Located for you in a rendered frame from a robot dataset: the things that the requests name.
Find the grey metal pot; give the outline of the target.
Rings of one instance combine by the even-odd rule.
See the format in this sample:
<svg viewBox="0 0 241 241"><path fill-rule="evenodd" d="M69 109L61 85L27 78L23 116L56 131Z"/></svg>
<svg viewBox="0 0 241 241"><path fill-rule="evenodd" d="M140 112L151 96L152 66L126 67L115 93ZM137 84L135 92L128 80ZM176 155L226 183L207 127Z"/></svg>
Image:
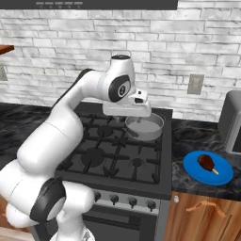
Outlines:
<svg viewBox="0 0 241 241"><path fill-rule="evenodd" d="M136 118L128 117L125 120L127 134L140 141L151 141L161 137L165 120L152 113L150 117Z"/></svg>

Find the wooden shelf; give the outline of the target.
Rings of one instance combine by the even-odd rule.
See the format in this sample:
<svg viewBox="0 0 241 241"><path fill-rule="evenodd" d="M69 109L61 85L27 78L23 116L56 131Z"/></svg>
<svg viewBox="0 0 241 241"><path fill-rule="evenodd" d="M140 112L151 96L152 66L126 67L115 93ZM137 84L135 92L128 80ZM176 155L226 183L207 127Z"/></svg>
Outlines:
<svg viewBox="0 0 241 241"><path fill-rule="evenodd" d="M0 56L14 50L13 45L0 45Z"/></svg>

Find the wooden cupboard door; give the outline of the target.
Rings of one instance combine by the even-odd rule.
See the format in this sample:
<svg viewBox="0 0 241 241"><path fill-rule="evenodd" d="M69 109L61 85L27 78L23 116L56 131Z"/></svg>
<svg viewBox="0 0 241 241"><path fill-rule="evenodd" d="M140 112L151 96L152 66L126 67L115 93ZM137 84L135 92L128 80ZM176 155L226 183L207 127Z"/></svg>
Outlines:
<svg viewBox="0 0 241 241"><path fill-rule="evenodd" d="M241 201L172 192L165 241L241 241Z"/></svg>

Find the dark extractor hood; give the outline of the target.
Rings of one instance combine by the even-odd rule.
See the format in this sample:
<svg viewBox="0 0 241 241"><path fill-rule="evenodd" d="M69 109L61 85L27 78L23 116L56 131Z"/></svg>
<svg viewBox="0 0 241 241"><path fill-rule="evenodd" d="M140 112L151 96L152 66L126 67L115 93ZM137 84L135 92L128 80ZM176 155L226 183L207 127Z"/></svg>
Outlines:
<svg viewBox="0 0 241 241"><path fill-rule="evenodd" d="M176 10L178 0L0 0L0 9Z"/></svg>

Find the blue round plate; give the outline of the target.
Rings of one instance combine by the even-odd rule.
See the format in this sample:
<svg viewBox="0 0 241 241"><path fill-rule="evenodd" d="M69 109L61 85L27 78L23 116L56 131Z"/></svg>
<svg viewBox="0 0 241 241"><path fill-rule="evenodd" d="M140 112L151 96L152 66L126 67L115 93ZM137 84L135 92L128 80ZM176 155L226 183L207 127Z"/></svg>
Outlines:
<svg viewBox="0 0 241 241"><path fill-rule="evenodd" d="M233 168L223 157L206 151L194 151L185 156L185 171L207 185L225 185L233 178Z"/></svg>

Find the brown drumstick meat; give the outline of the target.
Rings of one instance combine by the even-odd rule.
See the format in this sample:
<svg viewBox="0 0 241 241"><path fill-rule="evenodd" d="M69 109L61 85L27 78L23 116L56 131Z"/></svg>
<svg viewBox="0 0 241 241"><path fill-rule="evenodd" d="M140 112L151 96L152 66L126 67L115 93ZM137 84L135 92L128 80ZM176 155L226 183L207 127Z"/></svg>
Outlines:
<svg viewBox="0 0 241 241"><path fill-rule="evenodd" d="M198 162L200 166L208 171L214 172L216 175L218 175L218 172L215 170L215 164L213 162L213 159L208 154L202 154L198 157Z"/></svg>

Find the black oven door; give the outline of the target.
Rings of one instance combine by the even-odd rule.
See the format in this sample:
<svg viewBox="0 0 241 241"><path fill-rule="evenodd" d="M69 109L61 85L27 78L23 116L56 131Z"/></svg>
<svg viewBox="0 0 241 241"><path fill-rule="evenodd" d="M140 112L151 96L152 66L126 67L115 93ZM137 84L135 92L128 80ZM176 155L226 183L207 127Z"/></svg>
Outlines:
<svg viewBox="0 0 241 241"><path fill-rule="evenodd" d="M124 221L84 215L96 241L154 241L154 217L129 217Z"/></svg>

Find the grey wall socket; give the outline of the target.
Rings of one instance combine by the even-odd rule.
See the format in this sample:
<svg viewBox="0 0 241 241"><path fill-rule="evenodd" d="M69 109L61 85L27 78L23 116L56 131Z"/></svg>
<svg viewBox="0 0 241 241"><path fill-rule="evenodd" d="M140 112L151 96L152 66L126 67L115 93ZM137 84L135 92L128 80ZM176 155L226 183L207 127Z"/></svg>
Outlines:
<svg viewBox="0 0 241 241"><path fill-rule="evenodd" d="M5 68L2 64L0 64L0 81L8 81Z"/></svg>
<svg viewBox="0 0 241 241"><path fill-rule="evenodd" d="M200 95L203 80L204 80L203 74L191 74L189 76L187 93L188 94Z"/></svg>

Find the grey microwave oven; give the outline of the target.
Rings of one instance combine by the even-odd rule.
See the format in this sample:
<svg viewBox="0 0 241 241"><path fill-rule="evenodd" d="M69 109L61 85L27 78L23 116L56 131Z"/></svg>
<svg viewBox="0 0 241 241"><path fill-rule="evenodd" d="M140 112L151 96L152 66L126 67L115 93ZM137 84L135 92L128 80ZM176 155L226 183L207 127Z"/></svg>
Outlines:
<svg viewBox="0 0 241 241"><path fill-rule="evenodd" d="M226 94L217 128L225 152L241 155L241 90Z"/></svg>

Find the black gas hob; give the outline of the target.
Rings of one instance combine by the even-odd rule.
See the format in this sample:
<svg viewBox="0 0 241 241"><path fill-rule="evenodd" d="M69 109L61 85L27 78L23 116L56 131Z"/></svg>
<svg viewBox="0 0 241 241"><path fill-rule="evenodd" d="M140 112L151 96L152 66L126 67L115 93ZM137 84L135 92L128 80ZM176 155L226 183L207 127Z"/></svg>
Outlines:
<svg viewBox="0 0 241 241"><path fill-rule="evenodd" d="M161 137L152 141L131 138L125 123L104 115L100 104L82 103L75 112L84 125L84 137L58 166L56 176L93 189L170 199L171 110L153 110L164 127Z"/></svg>

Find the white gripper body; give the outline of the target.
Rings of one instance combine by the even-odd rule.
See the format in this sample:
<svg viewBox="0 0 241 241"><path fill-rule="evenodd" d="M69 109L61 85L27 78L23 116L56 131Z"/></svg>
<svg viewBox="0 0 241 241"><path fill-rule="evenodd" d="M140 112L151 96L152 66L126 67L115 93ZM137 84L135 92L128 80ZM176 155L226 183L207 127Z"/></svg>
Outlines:
<svg viewBox="0 0 241 241"><path fill-rule="evenodd" d="M103 103L103 112L107 116L149 117L152 108L149 103L145 105Z"/></svg>

